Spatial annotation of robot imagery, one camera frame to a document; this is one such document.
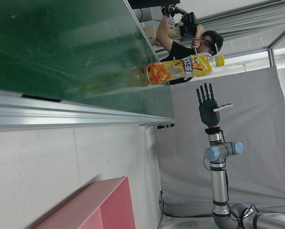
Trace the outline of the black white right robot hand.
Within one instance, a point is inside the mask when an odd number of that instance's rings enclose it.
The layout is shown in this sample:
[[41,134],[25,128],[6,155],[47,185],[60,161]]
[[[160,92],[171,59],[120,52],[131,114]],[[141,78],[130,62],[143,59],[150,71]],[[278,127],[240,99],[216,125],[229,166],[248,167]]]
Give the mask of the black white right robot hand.
[[215,127],[220,121],[219,111],[228,107],[232,107],[233,104],[224,104],[218,106],[217,101],[214,98],[212,84],[204,83],[199,89],[196,89],[197,97],[199,101],[199,112],[201,121],[208,127]]

